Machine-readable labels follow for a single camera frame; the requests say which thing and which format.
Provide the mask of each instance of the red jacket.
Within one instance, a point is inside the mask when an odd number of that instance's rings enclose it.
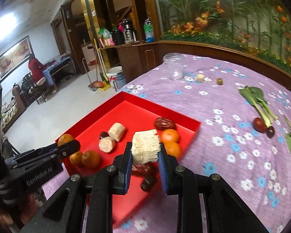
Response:
[[[28,63],[28,68],[30,69],[30,71],[32,73],[33,80],[35,82],[38,82],[39,80],[41,80],[44,77],[43,72],[42,72],[43,65],[37,59],[31,60]]]

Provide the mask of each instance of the blue gripper pad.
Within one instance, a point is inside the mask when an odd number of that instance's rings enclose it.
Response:
[[[130,177],[132,175],[132,167],[133,167],[133,156],[132,152],[130,151],[129,153],[129,158],[128,158],[128,164],[127,164],[127,169],[125,173],[125,193],[127,194],[129,185],[130,185]]]
[[[167,170],[166,170],[166,166],[164,163],[164,159],[162,157],[162,152],[158,153],[158,169],[159,169],[159,175],[160,175],[161,182],[162,182],[162,188],[163,188],[165,194],[167,194],[168,176],[167,176]]]

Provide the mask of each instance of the red tray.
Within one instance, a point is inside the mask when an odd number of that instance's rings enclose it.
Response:
[[[153,123],[157,117],[169,118],[176,123],[176,129],[180,135],[179,145],[182,149],[181,156],[183,156],[198,131],[200,122],[156,103],[125,92],[120,92],[87,114],[65,132],[65,134],[72,135],[81,143],[81,152],[93,150],[98,152],[102,159],[99,168],[95,171],[75,167],[70,163],[69,158],[64,159],[68,173],[70,175],[78,173],[82,176],[88,176],[105,166],[111,165],[115,156],[124,153],[126,143],[132,141],[136,131],[155,129]],[[104,153],[98,147],[99,134],[102,131],[108,132],[109,128],[115,122],[123,124],[126,127],[126,133],[112,152]],[[113,196],[114,228],[120,226],[132,216],[149,195],[149,193],[141,190],[141,182],[141,177],[132,176],[127,195]]]

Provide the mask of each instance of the metal screw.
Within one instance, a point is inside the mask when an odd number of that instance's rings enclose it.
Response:
[[[184,166],[176,166],[176,171],[177,172],[183,172],[185,170]]]
[[[73,175],[70,177],[70,179],[71,179],[72,181],[78,181],[78,180],[80,179],[80,175],[78,175],[78,174],[73,174]]]
[[[211,175],[211,178],[213,180],[220,180],[221,179],[220,175],[219,174],[216,174],[216,173],[214,173],[213,175]]]
[[[113,171],[115,171],[115,169],[116,169],[116,167],[114,165],[110,165],[107,167],[108,172],[113,172]]]

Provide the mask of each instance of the plastic bottle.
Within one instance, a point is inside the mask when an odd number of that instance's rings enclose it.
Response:
[[[145,21],[145,23],[143,25],[143,29],[144,29],[145,35],[146,35],[145,41],[147,43],[154,42],[155,39],[154,39],[153,26],[152,26],[152,22],[149,18]]]

